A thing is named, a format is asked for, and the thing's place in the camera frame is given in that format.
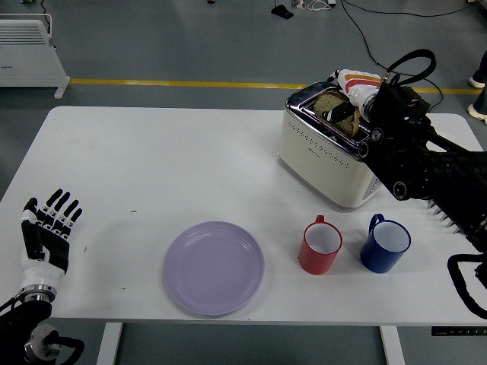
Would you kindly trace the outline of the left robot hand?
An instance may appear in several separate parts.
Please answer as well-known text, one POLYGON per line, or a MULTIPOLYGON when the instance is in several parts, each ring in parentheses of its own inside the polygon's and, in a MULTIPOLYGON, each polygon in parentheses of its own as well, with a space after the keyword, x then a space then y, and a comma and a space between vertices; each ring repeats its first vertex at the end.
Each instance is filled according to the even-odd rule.
POLYGON ((71 193, 57 189, 44 203, 30 198, 21 217, 26 257, 22 259, 23 286, 55 287, 68 271, 68 238, 82 214, 71 193))

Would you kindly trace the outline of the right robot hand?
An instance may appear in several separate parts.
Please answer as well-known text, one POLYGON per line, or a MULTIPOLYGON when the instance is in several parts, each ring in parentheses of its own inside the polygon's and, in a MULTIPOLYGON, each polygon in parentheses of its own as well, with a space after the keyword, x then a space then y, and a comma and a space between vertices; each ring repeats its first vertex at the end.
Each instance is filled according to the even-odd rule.
POLYGON ((346 100, 323 114, 331 124, 341 122, 351 116, 356 109, 363 120, 370 121, 371 107, 382 83, 382 77, 362 71, 349 69, 335 70, 328 82, 337 81, 346 100))

